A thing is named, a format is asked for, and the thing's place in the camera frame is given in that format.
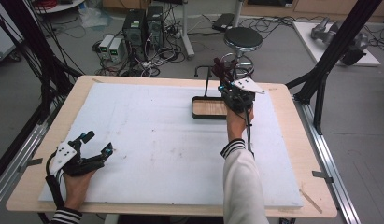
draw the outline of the white board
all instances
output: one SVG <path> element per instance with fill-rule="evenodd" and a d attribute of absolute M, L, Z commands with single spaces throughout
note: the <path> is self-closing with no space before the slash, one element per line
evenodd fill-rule
<path fill-rule="evenodd" d="M 314 22 L 299 22 L 294 21 L 293 26 L 296 29 L 297 34 L 303 39 L 303 43 L 305 44 L 308 53 L 311 55 L 311 57 L 314 59 L 314 62 L 320 60 L 320 57 L 322 57 L 323 52 L 326 50 L 327 46 L 322 42 L 320 39 L 314 40 L 311 38 L 311 29 L 316 27 L 318 23 Z M 326 32 L 330 29 L 332 26 L 332 23 L 328 23 L 326 25 Z M 365 49 L 363 51 L 366 53 L 365 56 L 363 56 L 358 62 L 356 62 L 355 66 L 379 66 L 380 62 L 373 56 L 369 50 Z"/>
<path fill-rule="evenodd" d="M 86 201 L 222 204 L 226 121 L 192 118 L 192 98 L 203 93 L 201 88 L 94 84 L 66 141 L 94 131 L 82 157 L 98 154 L 108 142 L 116 150 L 93 176 Z M 302 206 L 268 93 L 256 95 L 254 114 L 251 144 L 265 205 Z M 39 200 L 52 201 L 47 186 Z"/>

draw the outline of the striped cuff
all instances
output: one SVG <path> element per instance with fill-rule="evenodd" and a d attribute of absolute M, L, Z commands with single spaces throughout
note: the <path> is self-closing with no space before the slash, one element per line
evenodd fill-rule
<path fill-rule="evenodd" d="M 229 144 L 227 144 L 226 147 L 223 148 L 220 154 L 226 160 L 230 153 L 238 149 L 245 149 L 245 142 L 242 138 L 236 138 L 229 142 Z"/>
<path fill-rule="evenodd" d="M 58 208 L 51 220 L 51 224 L 56 223 L 68 223 L 68 224 L 79 224 L 83 215 L 73 209 L 61 207 Z"/>

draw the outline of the person's left hand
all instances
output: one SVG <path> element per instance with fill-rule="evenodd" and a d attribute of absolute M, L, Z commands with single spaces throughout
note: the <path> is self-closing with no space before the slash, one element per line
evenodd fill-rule
<path fill-rule="evenodd" d="M 66 185 L 66 202 L 64 207 L 79 210 L 86 199 L 86 192 L 90 185 L 90 180 L 96 170 L 81 176 L 70 176 L 64 174 Z"/>

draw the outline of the sleeve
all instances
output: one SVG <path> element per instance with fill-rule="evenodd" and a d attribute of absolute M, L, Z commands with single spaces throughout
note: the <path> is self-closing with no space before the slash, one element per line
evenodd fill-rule
<path fill-rule="evenodd" d="M 261 179 L 252 152 L 242 139 L 231 141 L 220 153 L 223 167 L 224 224 L 268 224 Z"/>
<path fill-rule="evenodd" d="M 79 224 L 83 215 L 73 209 L 61 207 L 58 208 L 50 224 Z"/>

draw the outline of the power supply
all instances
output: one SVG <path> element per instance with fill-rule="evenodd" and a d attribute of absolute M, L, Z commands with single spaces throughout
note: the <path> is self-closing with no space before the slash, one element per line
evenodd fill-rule
<path fill-rule="evenodd" d="M 147 40 L 146 13 L 143 9 L 130 9 L 122 26 L 124 39 L 132 47 L 143 47 Z"/>
<path fill-rule="evenodd" d="M 121 37 L 115 37 L 109 47 L 110 58 L 113 63 L 121 63 L 125 54 L 124 44 Z"/>
<path fill-rule="evenodd" d="M 108 49 L 114 37 L 115 37 L 114 35 L 106 35 L 104 40 L 101 42 L 101 44 L 99 44 L 99 50 L 101 51 L 101 57 L 103 59 L 110 59 L 110 54 Z"/>
<path fill-rule="evenodd" d="M 161 49 L 164 47 L 164 26 L 163 26 L 163 7 L 148 7 L 148 31 L 150 45 L 154 48 Z"/>

